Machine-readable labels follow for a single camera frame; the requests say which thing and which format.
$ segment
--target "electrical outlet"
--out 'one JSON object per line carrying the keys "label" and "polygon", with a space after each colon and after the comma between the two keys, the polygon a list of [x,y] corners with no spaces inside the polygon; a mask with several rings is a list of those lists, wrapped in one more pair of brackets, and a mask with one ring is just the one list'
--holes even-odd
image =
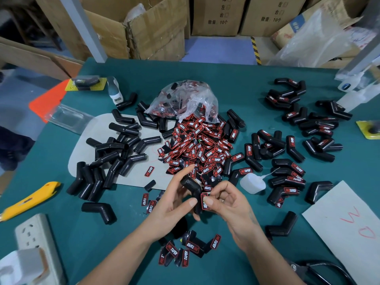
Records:
{"label": "electrical outlet", "polygon": [[40,279],[28,285],[64,285],[61,262],[51,235],[45,214],[37,214],[20,224],[14,230],[19,249],[41,248],[44,250],[49,270]]}

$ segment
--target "green work mat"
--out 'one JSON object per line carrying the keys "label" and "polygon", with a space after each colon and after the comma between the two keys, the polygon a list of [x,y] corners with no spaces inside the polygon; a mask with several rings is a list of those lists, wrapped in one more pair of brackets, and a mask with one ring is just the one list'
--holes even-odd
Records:
{"label": "green work mat", "polygon": [[[306,171],[307,186],[314,181],[331,181],[337,184],[344,180],[350,187],[380,215],[378,201],[378,161],[380,143],[363,137],[355,124],[357,120],[380,119],[378,103],[380,96],[360,105],[352,113],[350,121],[342,121],[334,131],[336,142],[344,145],[344,150],[336,152],[336,160],[327,163],[309,156],[301,145],[306,138],[296,126],[281,120],[284,114],[274,110],[264,102],[269,89],[286,90],[282,85],[274,85],[273,80],[288,77],[296,81],[305,80],[307,93],[299,104],[307,106],[309,111],[324,113],[316,108],[316,100],[338,100],[342,93],[337,90],[338,81],[334,81],[336,70],[265,67],[226,64],[204,64],[183,62],[159,62],[140,60],[108,59],[105,64],[97,64],[89,59],[80,75],[114,76],[120,84],[124,97],[136,92],[139,101],[150,103],[159,91],[174,81],[192,79],[204,81],[211,86],[218,98],[219,112],[226,117],[226,111],[232,108],[247,123],[240,131],[232,154],[243,152],[244,144],[251,142],[251,134],[263,129],[273,134],[275,130],[296,137],[297,149],[306,157],[301,164]],[[67,92],[63,104],[81,110],[93,116],[110,113],[115,105],[104,91]],[[135,115],[135,106],[123,111]],[[70,154],[79,136],[47,124],[39,136],[28,157],[22,162],[9,188],[0,199],[0,211],[20,201],[42,187],[46,182],[59,181],[63,188],[55,197],[23,213],[12,220],[0,223],[0,257],[16,250],[14,228],[37,213],[45,213],[50,221],[51,230],[58,252],[68,277],[69,284],[76,284],[87,275],[109,252],[145,218],[145,208],[141,207],[143,188],[117,185],[116,190],[107,190],[101,202],[111,204],[117,216],[113,225],[105,225],[99,214],[83,213],[83,200],[66,194],[73,182],[67,169]],[[262,161],[262,174],[268,174],[271,161]],[[235,164],[233,169],[247,167],[245,162]],[[301,213],[310,205],[304,201],[307,188],[298,197],[287,198],[283,207],[277,209],[266,201],[270,189],[264,195],[243,193],[250,202],[260,225],[279,225],[288,211],[294,211],[299,219],[288,237],[275,237],[273,245],[287,259],[293,261],[305,259],[326,259],[338,262],[329,249],[303,219]],[[150,192],[150,199],[158,195],[157,190]],[[217,250],[212,250],[202,259],[190,254],[188,268],[177,268],[170,264],[167,268],[158,265],[159,244],[154,244],[135,274],[132,283],[139,284],[251,284],[257,283],[254,273],[245,255],[234,243],[226,223],[217,215],[206,213],[202,222],[194,222],[188,217],[191,229],[201,240],[208,242],[215,234],[221,235]]]}

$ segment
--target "blue floor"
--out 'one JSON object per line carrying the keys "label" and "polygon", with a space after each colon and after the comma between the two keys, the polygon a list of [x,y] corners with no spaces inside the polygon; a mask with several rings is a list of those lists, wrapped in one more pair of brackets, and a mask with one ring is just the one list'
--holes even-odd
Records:
{"label": "blue floor", "polygon": [[[63,52],[46,50],[71,57],[64,44],[61,46]],[[185,51],[183,62],[257,64],[250,37],[191,37],[185,40]],[[29,109],[29,102],[60,81],[20,67],[5,74],[0,83],[0,126],[36,140],[45,123]]]}

